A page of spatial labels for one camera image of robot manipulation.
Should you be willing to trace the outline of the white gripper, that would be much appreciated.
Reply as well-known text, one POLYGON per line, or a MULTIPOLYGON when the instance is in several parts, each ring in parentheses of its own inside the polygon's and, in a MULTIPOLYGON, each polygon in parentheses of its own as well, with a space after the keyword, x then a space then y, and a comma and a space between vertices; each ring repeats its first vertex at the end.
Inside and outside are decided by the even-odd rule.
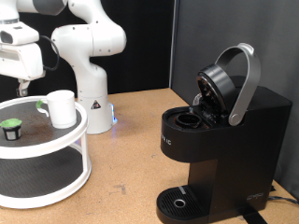
POLYGON ((43 76, 42 54, 36 43, 20 46, 0 46, 0 74, 18 78, 17 95, 28 94, 29 80, 43 76))

